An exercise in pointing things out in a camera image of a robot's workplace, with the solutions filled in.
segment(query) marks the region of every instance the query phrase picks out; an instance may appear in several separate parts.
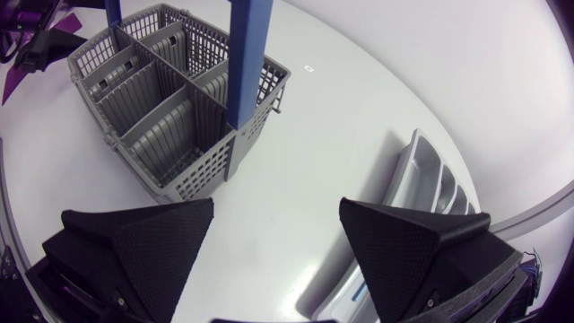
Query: blue vertical bar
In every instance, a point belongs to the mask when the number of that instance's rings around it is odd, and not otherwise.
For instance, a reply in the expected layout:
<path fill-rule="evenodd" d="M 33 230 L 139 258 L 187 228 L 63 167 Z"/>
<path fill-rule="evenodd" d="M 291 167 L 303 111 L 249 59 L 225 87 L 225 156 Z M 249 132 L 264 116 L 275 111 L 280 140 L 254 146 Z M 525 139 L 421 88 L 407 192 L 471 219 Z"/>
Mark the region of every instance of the blue vertical bar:
<path fill-rule="evenodd" d="M 115 29 L 122 22 L 119 0 L 106 0 L 106 16 L 108 16 L 108 27 L 111 29 Z"/>
<path fill-rule="evenodd" d="M 240 129 L 255 111 L 273 0 L 231 0 L 228 122 Z"/>

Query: white table surface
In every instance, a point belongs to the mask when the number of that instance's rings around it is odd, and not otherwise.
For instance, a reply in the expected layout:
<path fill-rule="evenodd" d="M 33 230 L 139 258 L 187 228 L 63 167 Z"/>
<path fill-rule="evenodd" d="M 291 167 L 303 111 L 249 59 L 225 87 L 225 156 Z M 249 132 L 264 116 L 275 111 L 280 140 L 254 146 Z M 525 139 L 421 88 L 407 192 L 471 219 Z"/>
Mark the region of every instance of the white table surface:
<path fill-rule="evenodd" d="M 123 14 L 155 3 L 122 1 Z M 229 30 L 226 0 L 168 3 Z M 102 11 L 76 14 L 80 36 L 105 27 Z M 381 202 L 417 127 L 478 205 L 465 163 L 440 122 L 346 37 L 275 1 L 265 52 L 292 72 L 283 113 L 272 113 L 239 171 L 213 194 L 215 217 L 177 322 L 306 320 L 302 314 L 330 292 L 352 256 L 339 200 Z M 8 66 L 0 68 L 4 82 Z M 62 229 L 62 210 L 155 204 L 104 143 L 65 61 L 26 77 L 0 108 L 0 136 L 13 215 L 32 264 L 44 256 L 41 243 Z"/>

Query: white wall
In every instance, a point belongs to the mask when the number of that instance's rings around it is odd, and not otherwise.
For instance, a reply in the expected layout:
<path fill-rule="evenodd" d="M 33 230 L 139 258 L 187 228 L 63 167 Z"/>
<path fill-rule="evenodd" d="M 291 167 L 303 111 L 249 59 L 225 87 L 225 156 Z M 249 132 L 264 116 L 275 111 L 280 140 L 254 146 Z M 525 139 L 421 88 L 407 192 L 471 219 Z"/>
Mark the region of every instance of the white wall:
<path fill-rule="evenodd" d="M 427 104 L 494 223 L 574 179 L 574 66 L 544 0 L 286 1 L 353 40 Z"/>
<path fill-rule="evenodd" d="M 518 251 L 532 252 L 532 247 L 535 247 L 542 259 L 540 293 L 528 310 L 536 310 L 544 305 L 564 266 L 572 239 L 574 239 L 574 207 L 540 228 L 509 241 L 509 244 Z"/>

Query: gray plastic tray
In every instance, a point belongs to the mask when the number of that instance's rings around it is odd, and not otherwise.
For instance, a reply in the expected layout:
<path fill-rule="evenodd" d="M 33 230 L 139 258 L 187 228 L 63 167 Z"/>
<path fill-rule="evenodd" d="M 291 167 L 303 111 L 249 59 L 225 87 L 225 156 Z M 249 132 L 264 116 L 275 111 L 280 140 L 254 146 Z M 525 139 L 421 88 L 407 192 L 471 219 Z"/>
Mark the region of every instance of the gray plastic tray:
<path fill-rule="evenodd" d="M 229 36 L 158 4 L 104 30 L 68 58 L 105 141 L 160 203 L 209 196 L 279 111 L 288 70 L 264 57 L 255 114 L 227 124 Z"/>
<path fill-rule="evenodd" d="M 421 129 L 413 132 L 411 143 L 401 152 L 383 204 L 441 214 L 475 213 L 457 177 Z M 380 322 L 356 260 L 317 308 L 313 319 Z"/>

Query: gray plastic cutlery basket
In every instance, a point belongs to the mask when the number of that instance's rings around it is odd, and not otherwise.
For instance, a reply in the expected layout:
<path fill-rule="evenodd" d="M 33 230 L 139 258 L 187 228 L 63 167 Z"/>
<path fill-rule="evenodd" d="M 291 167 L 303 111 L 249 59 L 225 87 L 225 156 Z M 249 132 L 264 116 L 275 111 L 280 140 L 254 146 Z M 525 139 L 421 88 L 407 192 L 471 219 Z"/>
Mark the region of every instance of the gray plastic cutlery basket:
<path fill-rule="evenodd" d="M 228 53 L 228 34 L 158 4 L 68 58 L 105 141 L 160 203 L 210 196 L 279 112 L 290 72 L 265 57 L 253 118 L 227 123 Z"/>

